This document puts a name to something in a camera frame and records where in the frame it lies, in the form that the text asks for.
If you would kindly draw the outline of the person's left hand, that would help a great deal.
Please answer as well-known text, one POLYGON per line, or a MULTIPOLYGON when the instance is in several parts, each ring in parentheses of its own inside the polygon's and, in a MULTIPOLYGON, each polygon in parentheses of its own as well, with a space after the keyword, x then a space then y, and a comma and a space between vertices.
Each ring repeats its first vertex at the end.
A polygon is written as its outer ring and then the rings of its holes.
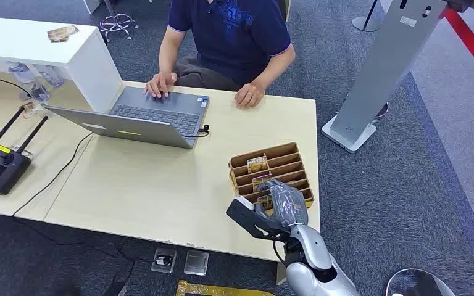
POLYGON ((265 88, 256 82, 245 84, 235 95, 234 101, 238 108, 255 107, 264 97, 265 88))

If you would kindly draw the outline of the person's right hand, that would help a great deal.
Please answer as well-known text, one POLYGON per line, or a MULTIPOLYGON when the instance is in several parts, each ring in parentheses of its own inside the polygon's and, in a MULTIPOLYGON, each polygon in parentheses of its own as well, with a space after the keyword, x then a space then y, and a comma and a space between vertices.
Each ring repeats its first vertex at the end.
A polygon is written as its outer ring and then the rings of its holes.
POLYGON ((168 87, 173 86, 177 78, 177 74, 173 72, 157 73, 146 83, 143 94, 151 98, 168 98, 168 87))

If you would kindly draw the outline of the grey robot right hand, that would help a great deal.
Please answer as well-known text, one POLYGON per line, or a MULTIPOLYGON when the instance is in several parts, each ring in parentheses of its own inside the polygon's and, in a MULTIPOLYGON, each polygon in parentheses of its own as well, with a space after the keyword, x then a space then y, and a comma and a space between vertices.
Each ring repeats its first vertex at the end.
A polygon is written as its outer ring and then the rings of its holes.
POLYGON ((262 204, 256 205, 256 213, 270 221, 279 222, 283 227, 291 227, 296 224, 308 225, 309 217, 304 196, 296 188, 271 179, 258 185, 257 189, 258 191, 270 191, 273 213, 267 215, 262 204))

